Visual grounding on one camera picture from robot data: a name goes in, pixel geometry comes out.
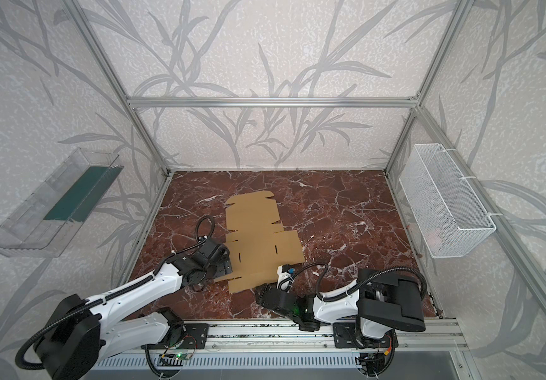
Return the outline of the brown cardboard box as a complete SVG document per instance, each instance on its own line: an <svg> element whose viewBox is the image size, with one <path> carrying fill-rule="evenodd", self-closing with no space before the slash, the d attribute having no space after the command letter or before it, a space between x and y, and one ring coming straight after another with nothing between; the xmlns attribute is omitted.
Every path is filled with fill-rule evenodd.
<svg viewBox="0 0 546 380"><path fill-rule="evenodd" d="M279 266L306 261L298 232L284 228L270 191L230 197L226 201L225 226L232 272L218 281L227 282L230 294L274 283Z"/></svg>

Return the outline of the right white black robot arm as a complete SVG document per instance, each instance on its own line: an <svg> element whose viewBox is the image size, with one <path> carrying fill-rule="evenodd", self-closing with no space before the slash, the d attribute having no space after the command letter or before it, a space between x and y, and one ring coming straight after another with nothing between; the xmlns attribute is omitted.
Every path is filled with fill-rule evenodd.
<svg viewBox="0 0 546 380"><path fill-rule="evenodd" d="M308 264L306 269L317 267ZM313 294L298 296L292 286L306 269L298 271L288 265L278 267L277 283L257 288L257 305L287 318L304 332L314 333L323 325L336 332L344 329L348 346L358 349L389 344L395 349L396 332L423 333L426 323L423 301L428 283L417 269L360 269L349 285L322 292L319 277Z"/></svg>

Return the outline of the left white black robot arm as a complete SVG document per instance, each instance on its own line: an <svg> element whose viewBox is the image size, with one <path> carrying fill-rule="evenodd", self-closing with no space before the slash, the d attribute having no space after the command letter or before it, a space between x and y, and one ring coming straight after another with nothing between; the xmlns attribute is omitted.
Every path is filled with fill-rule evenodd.
<svg viewBox="0 0 546 380"><path fill-rule="evenodd" d="M83 299L63 299L47 324L21 345L15 364L45 370L53 379L80 379L104 359L141 346L180 343L183 320L164 307L146 316L130 315L164 296L232 272L230 250L201 237L187 252L174 253L136 280Z"/></svg>

